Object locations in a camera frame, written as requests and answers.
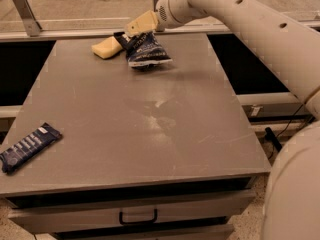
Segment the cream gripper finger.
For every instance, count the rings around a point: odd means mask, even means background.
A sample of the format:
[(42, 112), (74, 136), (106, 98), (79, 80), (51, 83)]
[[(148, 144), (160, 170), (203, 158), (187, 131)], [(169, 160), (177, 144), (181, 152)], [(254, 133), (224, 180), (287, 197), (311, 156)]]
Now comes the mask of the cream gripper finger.
[(136, 36), (141, 33), (153, 31), (158, 26), (158, 18), (155, 12), (149, 10), (125, 26), (125, 32), (129, 36)]

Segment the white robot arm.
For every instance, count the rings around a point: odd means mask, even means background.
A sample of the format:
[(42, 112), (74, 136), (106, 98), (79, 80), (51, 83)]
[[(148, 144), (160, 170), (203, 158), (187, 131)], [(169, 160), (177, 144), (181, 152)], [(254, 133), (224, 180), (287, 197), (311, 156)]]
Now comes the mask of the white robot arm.
[(226, 25), (316, 118), (274, 161), (261, 240), (320, 240), (320, 34), (256, 0), (159, 0), (126, 31), (162, 31), (208, 16)]

